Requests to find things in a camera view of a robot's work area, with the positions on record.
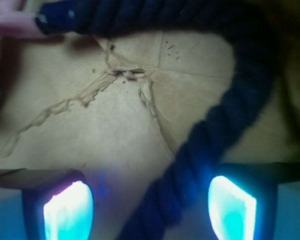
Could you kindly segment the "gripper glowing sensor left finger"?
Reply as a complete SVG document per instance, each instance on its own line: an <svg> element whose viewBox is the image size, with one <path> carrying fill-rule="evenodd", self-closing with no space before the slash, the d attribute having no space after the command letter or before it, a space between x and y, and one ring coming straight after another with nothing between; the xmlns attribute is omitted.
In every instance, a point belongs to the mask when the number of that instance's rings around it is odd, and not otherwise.
<svg viewBox="0 0 300 240"><path fill-rule="evenodd" d="M76 169L0 169L0 240L87 240L94 200Z"/></svg>

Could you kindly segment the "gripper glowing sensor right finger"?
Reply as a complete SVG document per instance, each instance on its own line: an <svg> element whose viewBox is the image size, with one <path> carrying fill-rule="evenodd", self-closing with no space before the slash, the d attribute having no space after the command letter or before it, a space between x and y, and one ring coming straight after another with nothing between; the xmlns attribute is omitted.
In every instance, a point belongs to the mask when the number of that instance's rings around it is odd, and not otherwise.
<svg viewBox="0 0 300 240"><path fill-rule="evenodd" d="M223 163L207 204L219 240L300 240L300 162Z"/></svg>

